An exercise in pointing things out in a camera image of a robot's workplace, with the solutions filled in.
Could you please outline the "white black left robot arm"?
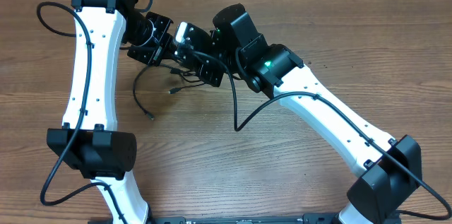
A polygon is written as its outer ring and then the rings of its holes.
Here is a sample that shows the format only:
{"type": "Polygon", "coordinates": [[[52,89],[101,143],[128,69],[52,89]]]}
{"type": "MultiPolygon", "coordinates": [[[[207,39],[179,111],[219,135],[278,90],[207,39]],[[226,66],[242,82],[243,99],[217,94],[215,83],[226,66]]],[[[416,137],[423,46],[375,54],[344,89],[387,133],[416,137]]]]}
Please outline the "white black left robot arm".
{"type": "Polygon", "coordinates": [[[47,145],[58,163],[80,171],[96,187],[113,223],[151,223],[149,204],[133,175],[137,143],[118,131],[115,105],[119,52],[157,66],[171,51],[171,20],[138,9],[138,0],[71,0],[76,53],[71,93],[61,127],[49,129],[47,145]]]}

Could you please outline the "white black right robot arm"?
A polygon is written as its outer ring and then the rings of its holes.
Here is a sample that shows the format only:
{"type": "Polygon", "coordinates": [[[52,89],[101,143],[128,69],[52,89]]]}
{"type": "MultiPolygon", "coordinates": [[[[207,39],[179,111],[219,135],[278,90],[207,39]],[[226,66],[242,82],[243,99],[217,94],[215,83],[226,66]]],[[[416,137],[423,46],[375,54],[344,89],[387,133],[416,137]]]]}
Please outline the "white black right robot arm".
{"type": "Polygon", "coordinates": [[[342,157],[357,180],[337,223],[389,223],[418,188],[421,149],[411,137],[393,138],[332,94],[288,47],[268,44],[241,4],[224,8],[206,32],[180,23],[175,58],[205,83],[235,73],[257,93],[293,111],[342,157]]]}

